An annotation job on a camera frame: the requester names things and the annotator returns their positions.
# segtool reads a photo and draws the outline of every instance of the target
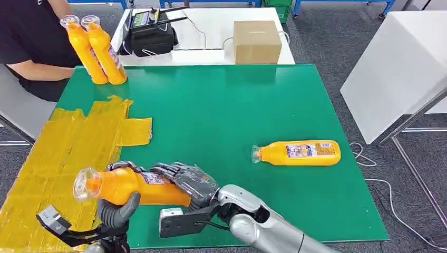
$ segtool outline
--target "person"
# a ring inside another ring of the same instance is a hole
[[[35,96],[57,102],[73,68],[82,65],[59,20],[72,13],[66,0],[2,1],[0,64]]]

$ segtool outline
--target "yellow tape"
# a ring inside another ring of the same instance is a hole
[[[118,140],[119,146],[135,146],[149,144],[152,138],[152,118],[125,119],[121,122]]]
[[[126,119],[130,100],[117,96],[95,101],[85,117],[80,109],[56,108],[23,164],[0,209],[0,253],[82,251],[47,232],[36,213],[53,204],[76,231],[90,230],[95,219],[94,199],[79,203],[72,185],[79,170],[101,171],[119,159],[121,146],[148,144],[152,119]]]

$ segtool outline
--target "lying bottle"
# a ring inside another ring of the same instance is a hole
[[[329,140],[278,141],[261,148],[255,145],[251,153],[254,163],[292,166],[330,166],[340,157],[338,143]]]

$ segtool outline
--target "clear bottle cap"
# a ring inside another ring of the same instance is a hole
[[[253,147],[251,148],[251,160],[254,163],[258,163],[261,161],[261,148],[253,145]]]
[[[67,15],[59,23],[66,29],[75,29],[79,27],[79,18],[76,15]]]
[[[101,174],[93,168],[86,168],[77,174],[73,183],[73,196],[79,202],[96,197],[101,191]]]
[[[81,19],[81,25],[85,27],[87,31],[95,30],[101,25],[101,21],[95,15],[88,15]]]

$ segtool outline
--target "gray chair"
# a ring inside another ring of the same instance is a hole
[[[3,141],[0,145],[34,144],[55,106],[56,103],[28,93],[18,79],[4,65],[0,65],[0,124],[25,140]]]

